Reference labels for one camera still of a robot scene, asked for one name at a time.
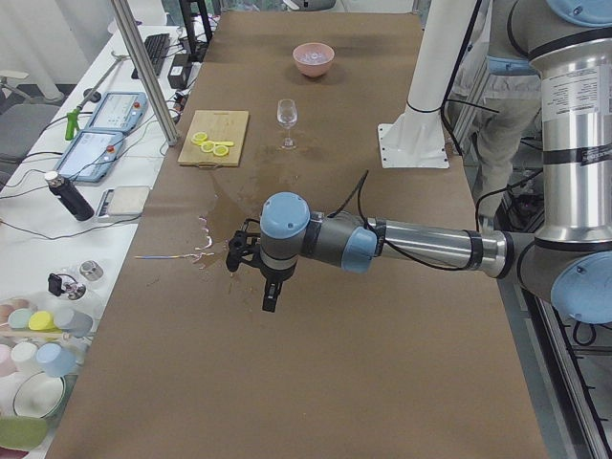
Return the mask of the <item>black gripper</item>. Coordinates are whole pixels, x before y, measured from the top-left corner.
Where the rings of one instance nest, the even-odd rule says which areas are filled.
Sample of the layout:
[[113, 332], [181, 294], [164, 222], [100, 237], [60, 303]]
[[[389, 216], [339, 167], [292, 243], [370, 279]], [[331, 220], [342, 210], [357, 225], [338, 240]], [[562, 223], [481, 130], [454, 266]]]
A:
[[268, 255], [260, 255], [260, 260], [262, 263], [260, 271], [267, 279], [263, 294], [262, 310], [274, 313], [283, 282], [289, 279], [295, 272], [297, 256], [278, 259]]

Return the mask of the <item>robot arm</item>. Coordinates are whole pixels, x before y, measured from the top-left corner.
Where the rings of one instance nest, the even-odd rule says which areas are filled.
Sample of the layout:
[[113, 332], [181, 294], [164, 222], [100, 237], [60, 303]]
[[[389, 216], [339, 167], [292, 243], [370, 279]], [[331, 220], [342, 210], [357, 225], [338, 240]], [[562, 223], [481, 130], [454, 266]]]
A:
[[377, 256], [444, 271], [514, 277], [584, 323], [611, 319], [611, 5], [496, 1], [490, 68], [541, 78], [544, 208], [535, 234], [438, 229], [346, 212], [323, 214], [291, 192], [264, 204], [254, 262], [273, 311], [299, 257], [362, 273]]

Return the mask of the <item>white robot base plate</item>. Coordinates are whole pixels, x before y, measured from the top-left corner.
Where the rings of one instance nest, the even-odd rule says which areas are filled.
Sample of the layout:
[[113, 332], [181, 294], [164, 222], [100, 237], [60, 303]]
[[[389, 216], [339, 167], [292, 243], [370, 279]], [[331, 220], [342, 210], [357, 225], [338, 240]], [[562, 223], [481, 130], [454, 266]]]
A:
[[449, 168], [441, 123], [412, 125], [399, 120], [378, 125], [383, 168]]

